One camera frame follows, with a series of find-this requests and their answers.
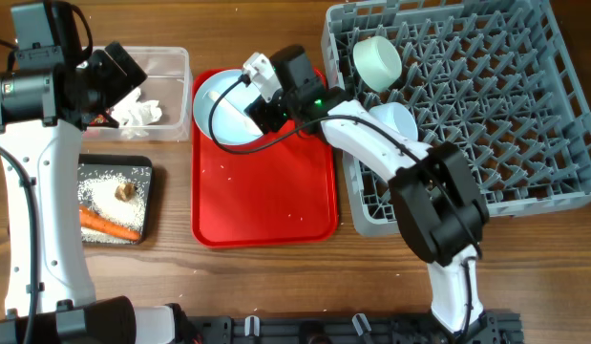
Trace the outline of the white napkin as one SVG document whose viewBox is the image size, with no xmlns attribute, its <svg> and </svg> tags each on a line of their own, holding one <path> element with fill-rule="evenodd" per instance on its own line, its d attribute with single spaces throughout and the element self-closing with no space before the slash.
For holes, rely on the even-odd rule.
<svg viewBox="0 0 591 344">
<path fill-rule="evenodd" d="M 136 87 L 110 112 L 110 116 L 119 123 L 120 135 L 126 140 L 147 137 L 144 127 L 158 122 L 162 117 L 159 101 L 140 101 L 141 94 L 141 89 Z"/>
</svg>

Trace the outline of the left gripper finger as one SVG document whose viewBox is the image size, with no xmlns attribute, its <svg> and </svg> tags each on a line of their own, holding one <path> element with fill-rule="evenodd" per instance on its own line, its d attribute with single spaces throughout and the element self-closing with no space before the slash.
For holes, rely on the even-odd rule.
<svg viewBox="0 0 591 344">
<path fill-rule="evenodd" d="M 99 93 L 99 104 L 110 108 L 131 91 L 122 84 L 125 74 L 104 50 L 96 50 L 90 59 L 92 88 Z"/>
<path fill-rule="evenodd" d="M 130 91 L 146 80 L 147 74 L 118 42 L 114 41 L 107 45 L 105 52 L 125 74 L 122 84 L 127 86 Z"/>
</svg>

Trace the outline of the light green bowl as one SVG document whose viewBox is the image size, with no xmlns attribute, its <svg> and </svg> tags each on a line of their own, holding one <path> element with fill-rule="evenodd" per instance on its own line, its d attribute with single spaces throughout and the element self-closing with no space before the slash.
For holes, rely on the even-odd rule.
<svg viewBox="0 0 591 344">
<path fill-rule="evenodd" d="M 357 73 L 375 92 L 386 91 L 402 74 L 401 57 L 384 36 L 357 42 L 352 57 Z"/>
</svg>

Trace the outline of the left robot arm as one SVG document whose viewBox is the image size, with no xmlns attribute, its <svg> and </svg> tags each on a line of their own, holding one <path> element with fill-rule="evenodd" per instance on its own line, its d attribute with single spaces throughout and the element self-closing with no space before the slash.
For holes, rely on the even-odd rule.
<svg viewBox="0 0 591 344">
<path fill-rule="evenodd" d="M 65 1 L 15 5 L 17 40 L 0 74 L 0 158 L 11 275 L 0 343 L 194 343 L 180 306 L 98 300 L 83 252 L 77 200 L 82 135 L 146 78 L 125 50 L 95 48 Z"/>
</svg>

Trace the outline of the brown food scrap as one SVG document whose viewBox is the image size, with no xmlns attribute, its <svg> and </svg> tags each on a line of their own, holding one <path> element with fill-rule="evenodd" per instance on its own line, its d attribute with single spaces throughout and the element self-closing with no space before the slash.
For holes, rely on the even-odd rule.
<svg viewBox="0 0 591 344">
<path fill-rule="evenodd" d="M 136 195 L 136 186 L 133 183 L 121 183 L 115 191 L 115 198 L 122 202 L 129 202 Z"/>
</svg>

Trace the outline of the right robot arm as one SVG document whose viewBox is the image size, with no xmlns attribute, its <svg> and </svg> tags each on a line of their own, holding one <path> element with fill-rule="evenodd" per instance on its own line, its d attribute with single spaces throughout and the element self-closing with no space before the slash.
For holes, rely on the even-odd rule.
<svg viewBox="0 0 591 344">
<path fill-rule="evenodd" d="M 489 211 L 461 150 L 411 140 L 374 118 L 347 91 L 326 86 L 300 45 L 252 54 L 241 80 L 260 93 L 246 113 L 263 133 L 292 119 L 387 183 L 399 232 L 428 265 L 434 319 L 456 340 L 471 337 L 483 314 L 475 263 Z"/>
</svg>

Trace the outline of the white rice pile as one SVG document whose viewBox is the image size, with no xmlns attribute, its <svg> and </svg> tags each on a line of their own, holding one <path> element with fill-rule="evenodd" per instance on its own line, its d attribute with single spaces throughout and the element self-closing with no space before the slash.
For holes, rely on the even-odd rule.
<svg viewBox="0 0 591 344">
<path fill-rule="evenodd" d="M 115 198 L 116 188 L 121 183 L 133 183 L 136 186 L 136 195 L 129 202 Z M 140 182 L 122 174 L 90 174 L 86 179 L 80 179 L 77 186 L 80 205 L 86 206 L 106 220 L 141 234 L 138 241 L 132 242 L 81 226 L 82 240 L 88 244 L 138 244 L 143 238 L 145 228 L 147 192 L 148 182 Z"/>
</svg>

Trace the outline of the small light blue bowl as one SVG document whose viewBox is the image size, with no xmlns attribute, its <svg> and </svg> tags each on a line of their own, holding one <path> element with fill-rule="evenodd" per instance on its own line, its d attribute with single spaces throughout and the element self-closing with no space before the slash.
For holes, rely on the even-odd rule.
<svg viewBox="0 0 591 344">
<path fill-rule="evenodd" d="M 418 128 L 413 114 L 401 103 L 374 106 L 369 114 L 410 140 L 418 140 Z"/>
</svg>

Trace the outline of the red snack wrapper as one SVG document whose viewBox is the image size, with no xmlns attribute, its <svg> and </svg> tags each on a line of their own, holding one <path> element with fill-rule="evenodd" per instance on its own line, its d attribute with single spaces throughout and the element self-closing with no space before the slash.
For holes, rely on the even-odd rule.
<svg viewBox="0 0 591 344">
<path fill-rule="evenodd" d="M 89 117 L 89 126 L 108 126 L 110 124 L 109 119 L 105 114 L 97 114 Z"/>
</svg>

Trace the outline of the orange carrot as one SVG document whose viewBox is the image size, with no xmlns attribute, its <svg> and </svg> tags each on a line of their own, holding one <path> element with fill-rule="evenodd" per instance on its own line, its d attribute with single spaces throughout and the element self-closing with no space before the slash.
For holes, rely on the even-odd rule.
<svg viewBox="0 0 591 344">
<path fill-rule="evenodd" d="M 83 227 L 128 241 L 138 241 L 141 234 L 128 227 L 115 224 L 94 213 L 86 206 L 79 207 L 79 221 Z"/>
</svg>

